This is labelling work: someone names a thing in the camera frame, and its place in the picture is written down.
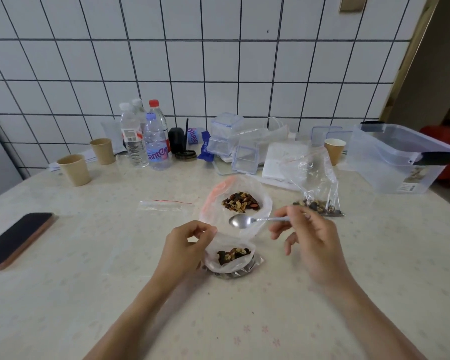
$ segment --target person's left hand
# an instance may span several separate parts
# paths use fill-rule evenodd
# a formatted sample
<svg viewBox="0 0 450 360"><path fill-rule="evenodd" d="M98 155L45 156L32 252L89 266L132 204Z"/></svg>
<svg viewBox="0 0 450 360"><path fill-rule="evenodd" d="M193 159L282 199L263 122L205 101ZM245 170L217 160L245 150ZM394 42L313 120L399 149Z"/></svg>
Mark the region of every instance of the person's left hand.
<svg viewBox="0 0 450 360"><path fill-rule="evenodd" d="M217 228L201 221L190 221L170 232L153 276L174 288L186 275L200 266L205 248L217 233ZM197 242L189 242L195 236Z"/></svg>

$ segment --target water bottle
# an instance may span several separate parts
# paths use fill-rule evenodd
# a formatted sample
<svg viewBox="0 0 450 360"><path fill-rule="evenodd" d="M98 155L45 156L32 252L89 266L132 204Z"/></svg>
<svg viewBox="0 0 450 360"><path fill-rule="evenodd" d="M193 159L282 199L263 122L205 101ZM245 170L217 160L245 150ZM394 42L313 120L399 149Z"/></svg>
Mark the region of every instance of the water bottle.
<svg viewBox="0 0 450 360"><path fill-rule="evenodd" d="M162 127L162 131L165 134L165 140L166 140L166 147L168 149L168 152L171 152L170 149L170 140L168 139L168 127L167 127L167 121L165 120L165 115L160 109L160 106L158 105L158 100L150 100L148 101L148 105L150 106L150 112L153 112L156 117L157 121L160 123L160 126Z"/></svg>
<svg viewBox="0 0 450 360"><path fill-rule="evenodd" d="M122 102L120 110L122 110L120 128L128 156L134 166L144 168L149 163L147 151L144 147L144 135L140 126L140 119L132 112L130 103Z"/></svg>
<svg viewBox="0 0 450 360"><path fill-rule="evenodd" d="M139 118L142 133L145 131L145 125L147 124L147 118L145 117L144 104L140 98L132 100L132 111Z"/></svg>
<svg viewBox="0 0 450 360"><path fill-rule="evenodd" d="M170 165L168 157L167 141L157 116L153 112L147 114L147 125L145 127L145 144L148 160L152 169L164 170Z"/></svg>

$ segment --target hand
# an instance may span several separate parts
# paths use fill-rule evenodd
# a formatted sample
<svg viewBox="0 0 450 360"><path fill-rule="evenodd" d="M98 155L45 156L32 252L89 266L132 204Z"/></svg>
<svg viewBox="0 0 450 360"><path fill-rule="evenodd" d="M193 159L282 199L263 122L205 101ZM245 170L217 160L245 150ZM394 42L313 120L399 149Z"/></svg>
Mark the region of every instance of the hand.
<svg viewBox="0 0 450 360"><path fill-rule="evenodd" d="M190 221L170 232L163 246L162 256L153 277L159 278L162 284L174 288L186 275L200 266L205 248L217 233L217 228L200 221ZM195 236L197 242L189 242Z"/></svg>
<svg viewBox="0 0 450 360"><path fill-rule="evenodd" d="M271 239L277 240L283 231L293 228L295 232L284 243L285 255L290 255L292 245L298 242L302 261L314 282L330 290L355 282L345 262L335 223L302 206L285 206L274 214L288 216L290 222L271 224Z"/></svg>

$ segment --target forearm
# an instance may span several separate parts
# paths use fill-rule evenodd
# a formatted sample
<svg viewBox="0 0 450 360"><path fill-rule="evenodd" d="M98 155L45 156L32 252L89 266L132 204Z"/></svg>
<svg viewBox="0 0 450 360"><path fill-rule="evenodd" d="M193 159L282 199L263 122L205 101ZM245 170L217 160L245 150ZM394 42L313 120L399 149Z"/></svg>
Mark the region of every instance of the forearm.
<svg viewBox="0 0 450 360"><path fill-rule="evenodd" d="M84 360L136 359L140 339L173 290L152 277Z"/></svg>
<svg viewBox="0 0 450 360"><path fill-rule="evenodd" d="M339 290L328 290L325 294L341 313L368 358L426 359L355 281Z"/></svg>

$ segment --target smartphone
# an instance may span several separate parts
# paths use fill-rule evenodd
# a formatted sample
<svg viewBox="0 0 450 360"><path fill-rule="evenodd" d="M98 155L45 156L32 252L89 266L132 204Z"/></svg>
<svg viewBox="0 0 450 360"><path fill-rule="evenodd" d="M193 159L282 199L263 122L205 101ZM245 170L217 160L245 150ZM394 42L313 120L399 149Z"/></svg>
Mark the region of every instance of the smartphone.
<svg viewBox="0 0 450 360"><path fill-rule="evenodd" d="M12 264L54 222L50 212L28 213L0 235L0 270Z"/></svg>

